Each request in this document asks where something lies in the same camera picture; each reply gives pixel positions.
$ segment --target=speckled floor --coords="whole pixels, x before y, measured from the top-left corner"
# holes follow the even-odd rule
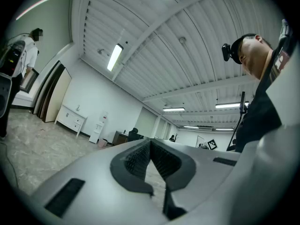
[[[15,168],[18,186],[27,194],[74,160],[99,150],[89,139],[54,124],[44,123],[27,110],[12,109],[9,115],[7,155]],[[0,144],[0,164],[12,186],[16,186],[12,166],[6,158],[6,146]],[[162,210],[165,182],[154,164],[149,163],[145,181],[154,188],[153,202]]]

